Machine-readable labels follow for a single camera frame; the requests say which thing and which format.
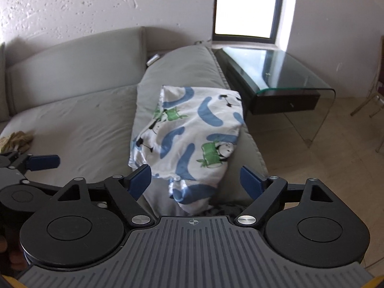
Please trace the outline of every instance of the gray sofa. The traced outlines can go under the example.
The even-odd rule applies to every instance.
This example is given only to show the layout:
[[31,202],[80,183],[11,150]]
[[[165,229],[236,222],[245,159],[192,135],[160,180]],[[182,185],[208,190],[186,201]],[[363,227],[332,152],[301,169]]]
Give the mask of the gray sofa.
[[[129,28],[60,44],[6,70],[8,109],[0,105],[0,115],[12,118],[0,136],[31,132],[31,153],[61,158],[59,168],[26,176],[64,186],[74,177],[92,183],[127,175],[130,141],[152,118],[163,84],[229,88],[203,46],[172,51],[147,70],[146,60],[145,29]],[[244,164],[267,173],[245,125],[213,202],[250,202],[239,183]],[[154,216],[185,215],[160,179],[152,180],[139,203]]]

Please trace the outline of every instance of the white cloth with blue pattern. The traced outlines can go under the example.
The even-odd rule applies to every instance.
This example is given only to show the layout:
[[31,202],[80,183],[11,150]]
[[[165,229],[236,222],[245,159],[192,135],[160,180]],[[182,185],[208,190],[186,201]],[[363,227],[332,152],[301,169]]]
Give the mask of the white cloth with blue pattern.
[[135,137],[129,166],[148,164],[169,180],[169,196],[190,214],[209,200],[235,150],[243,109],[236,91],[163,86],[153,120]]

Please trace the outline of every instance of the chair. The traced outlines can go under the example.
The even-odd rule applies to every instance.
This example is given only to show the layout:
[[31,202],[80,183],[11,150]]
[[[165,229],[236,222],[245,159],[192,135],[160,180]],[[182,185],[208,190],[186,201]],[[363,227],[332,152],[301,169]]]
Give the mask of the chair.
[[[384,36],[381,37],[380,44],[381,44],[381,47],[379,52],[378,70],[376,72],[375,79],[372,82],[372,87],[371,87],[369,96],[360,106],[358,106],[353,112],[351,112],[351,116],[355,115],[358,111],[360,111],[366,104],[368,104],[373,99],[376,99],[382,105],[377,111],[369,115],[371,118],[377,113],[379,113],[380,110],[384,109]],[[383,144],[384,144],[384,135],[381,138],[379,146],[376,148],[376,152],[379,152]]]

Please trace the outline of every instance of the window frame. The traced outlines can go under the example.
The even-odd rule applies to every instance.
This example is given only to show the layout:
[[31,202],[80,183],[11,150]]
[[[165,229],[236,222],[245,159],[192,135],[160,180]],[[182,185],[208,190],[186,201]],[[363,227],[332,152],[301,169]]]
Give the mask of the window frame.
[[282,6],[283,6],[283,0],[276,0],[275,10],[273,13],[271,35],[269,38],[253,37],[253,36],[239,36],[239,35],[233,35],[233,34],[216,34],[215,30],[216,30],[217,0],[215,0],[212,40],[213,41],[259,42],[259,43],[274,44],[274,43],[276,43],[277,32],[279,29]]

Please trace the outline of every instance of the floor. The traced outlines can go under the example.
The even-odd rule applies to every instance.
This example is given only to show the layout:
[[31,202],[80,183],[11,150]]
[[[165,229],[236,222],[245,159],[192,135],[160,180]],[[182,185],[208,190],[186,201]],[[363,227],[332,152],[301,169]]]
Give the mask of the floor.
[[315,177],[324,182],[368,226],[371,242],[363,265],[384,275],[384,111],[371,102],[354,117],[363,99],[336,99],[328,118],[308,148],[283,114],[248,116],[247,125],[270,175],[290,183]]

